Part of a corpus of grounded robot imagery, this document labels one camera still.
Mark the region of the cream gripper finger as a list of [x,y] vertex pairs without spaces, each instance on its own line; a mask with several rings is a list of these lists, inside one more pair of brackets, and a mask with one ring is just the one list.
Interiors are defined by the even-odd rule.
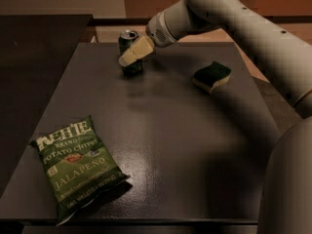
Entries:
[[154,51],[154,43],[148,36],[138,37],[135,42],[119,57],[121,66],[128,66],[143,59]]

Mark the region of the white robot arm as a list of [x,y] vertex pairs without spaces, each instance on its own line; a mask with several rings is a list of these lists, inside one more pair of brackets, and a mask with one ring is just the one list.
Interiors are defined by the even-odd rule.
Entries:
[[128,66],[189,35],[223,28],[302,120],[270,154],[257,234],[312,234],[312,46],[240,0],[180,0],[119,58]]

